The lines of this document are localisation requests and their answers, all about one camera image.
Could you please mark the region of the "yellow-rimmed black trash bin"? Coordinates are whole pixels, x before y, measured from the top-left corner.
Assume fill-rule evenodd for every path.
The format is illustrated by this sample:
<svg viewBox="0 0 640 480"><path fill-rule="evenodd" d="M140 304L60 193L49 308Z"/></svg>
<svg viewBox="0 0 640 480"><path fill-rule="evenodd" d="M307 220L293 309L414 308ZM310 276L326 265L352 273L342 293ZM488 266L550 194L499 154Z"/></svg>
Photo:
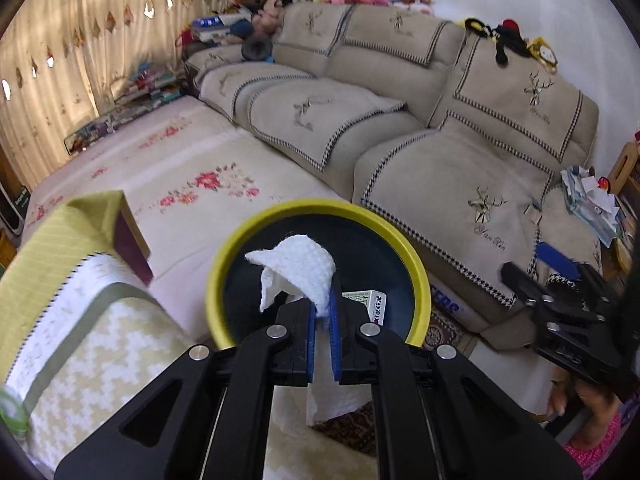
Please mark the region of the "yellow-rimmed black trash bin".
<svg viewBox="0 0 640 480"><path fill-rule="evenodd" d="M424 265L408 238L362 207L339 200L290 200L249 218L218 250L206 284L206 320L218 348L237 346L274 315L259 310L260 267L245 255L306 235L331 255L345 292L386 295L383 326L420 347L432 302Z"/></svg>

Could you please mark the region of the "red patterned rug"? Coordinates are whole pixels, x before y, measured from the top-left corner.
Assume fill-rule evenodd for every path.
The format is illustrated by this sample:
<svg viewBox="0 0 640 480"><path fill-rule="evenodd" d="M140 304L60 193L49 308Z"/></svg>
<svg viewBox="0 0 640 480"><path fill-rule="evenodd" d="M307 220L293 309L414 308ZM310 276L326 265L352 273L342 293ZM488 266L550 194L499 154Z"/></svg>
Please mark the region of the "red patterned rug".
<svg viewBox="0 0 640 480"><path fill-rule="evenodd" d="M434 309L431 313L430 324L428 324L422 347L426 350L435 350L442 344L453 346L469 358L477 344L477 338L462 330L447 315Z"/></svg>

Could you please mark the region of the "beige sectional sofa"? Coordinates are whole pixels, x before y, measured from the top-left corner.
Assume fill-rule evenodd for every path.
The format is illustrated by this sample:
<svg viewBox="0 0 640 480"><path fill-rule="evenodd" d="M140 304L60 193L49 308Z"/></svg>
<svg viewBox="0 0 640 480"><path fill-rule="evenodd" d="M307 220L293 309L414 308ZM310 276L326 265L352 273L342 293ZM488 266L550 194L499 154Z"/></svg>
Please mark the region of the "beige sectional sofa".
<svg viewBox="0 0 640 480"><path fill-rule="evenodd" d="M232 44L186 67L202 101L407 235L456 297L457 321L504 351L531 344L535 326L501 283L503 263L545 282L541 243L598 261L561 174L588 162L599 110L537 61L500 66L495 54L491 41L419 12L295 3L270 61L247 61Z"/></svg>

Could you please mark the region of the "cream zigzag tablecloth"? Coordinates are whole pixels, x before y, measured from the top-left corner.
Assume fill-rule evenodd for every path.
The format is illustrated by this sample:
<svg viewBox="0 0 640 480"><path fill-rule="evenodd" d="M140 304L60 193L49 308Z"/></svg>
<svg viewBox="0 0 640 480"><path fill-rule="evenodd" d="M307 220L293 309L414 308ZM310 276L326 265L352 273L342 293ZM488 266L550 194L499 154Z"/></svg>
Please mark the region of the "cream zigzag tablecloth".
<svg viewBox="0 0 640 480"><path fill-rule="evenodd" d="M125 263L82 259L51 284L12 264L1 281L4 391L40 474L97 430L193 342Z"/></svg>

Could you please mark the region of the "small paper box in bin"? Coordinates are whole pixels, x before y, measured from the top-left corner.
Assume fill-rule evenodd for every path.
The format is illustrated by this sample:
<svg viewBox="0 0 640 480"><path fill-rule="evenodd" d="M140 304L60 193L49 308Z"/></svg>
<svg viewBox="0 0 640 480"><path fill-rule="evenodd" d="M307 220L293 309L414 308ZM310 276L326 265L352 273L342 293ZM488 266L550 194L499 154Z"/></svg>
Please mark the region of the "small paper box in bin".
<svg viewBox="0 0 640 480"><path fill-rule="evenodd" d="M343 292L346 299L360 302L368 311L370 321L376 325L382 325L385 318L386 295L378 290L358 290L358 292Z"/></svg>

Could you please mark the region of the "yellow-green table runner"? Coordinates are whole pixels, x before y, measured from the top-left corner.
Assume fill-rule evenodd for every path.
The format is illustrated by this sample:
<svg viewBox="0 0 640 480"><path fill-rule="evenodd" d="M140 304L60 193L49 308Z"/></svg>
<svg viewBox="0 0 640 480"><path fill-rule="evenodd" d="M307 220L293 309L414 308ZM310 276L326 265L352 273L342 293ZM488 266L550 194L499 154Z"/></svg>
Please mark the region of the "yellow-green table runner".
<svg viewBox="0 0 640 480"><path fill-rule="evenodd" d="M17 252L0 285L2 379L76 266L93 254L117 255L116 220L126 205L122 191L69 200L51 212Z"/></svg>

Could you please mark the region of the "white floral floor mat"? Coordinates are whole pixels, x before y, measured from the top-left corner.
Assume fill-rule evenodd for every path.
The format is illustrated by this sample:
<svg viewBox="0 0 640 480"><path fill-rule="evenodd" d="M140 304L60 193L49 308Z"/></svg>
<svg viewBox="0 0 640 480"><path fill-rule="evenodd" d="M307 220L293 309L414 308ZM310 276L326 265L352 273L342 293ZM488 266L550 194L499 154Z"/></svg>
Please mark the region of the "white floral floor mat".
<svg viewBox="0 0 640 480"><path fill-rule="evenodd" d="M74 197L121 190L151 257L151 294L193 339L208 333L216 253L246 219L334 192L202 102L182 98L88 148L35 188L23 236Z"/></svg>

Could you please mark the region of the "row of books on floor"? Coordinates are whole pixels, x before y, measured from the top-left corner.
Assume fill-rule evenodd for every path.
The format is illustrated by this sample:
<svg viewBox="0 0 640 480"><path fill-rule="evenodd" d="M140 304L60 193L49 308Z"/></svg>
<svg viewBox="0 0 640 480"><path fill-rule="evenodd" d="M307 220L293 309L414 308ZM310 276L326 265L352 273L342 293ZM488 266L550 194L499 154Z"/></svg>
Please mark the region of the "row of books on floor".
<svg viewBox="0 0 640 480"><path fill-rule="evenodd" d="M92 144L115 133L130 122L178 100L186 88L184 68L142 63L126 81L105 114L91 119L64 139L68 156L75 156Z"/></svg>

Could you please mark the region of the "beige patterned curtain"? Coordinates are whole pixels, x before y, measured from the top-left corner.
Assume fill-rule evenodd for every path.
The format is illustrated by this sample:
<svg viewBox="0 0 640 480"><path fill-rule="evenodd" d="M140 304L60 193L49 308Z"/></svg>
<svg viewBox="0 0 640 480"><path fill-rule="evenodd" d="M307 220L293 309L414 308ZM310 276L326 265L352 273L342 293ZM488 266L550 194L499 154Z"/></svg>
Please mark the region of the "beige patterned curtain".
<svg viewBox="0 0 640 480"><path fill-rule="evenodd" d="M176 65L194 18L228 0L26 0L1 37L1 148L34 188L66 136L105 113L143 62Z"/></svg>

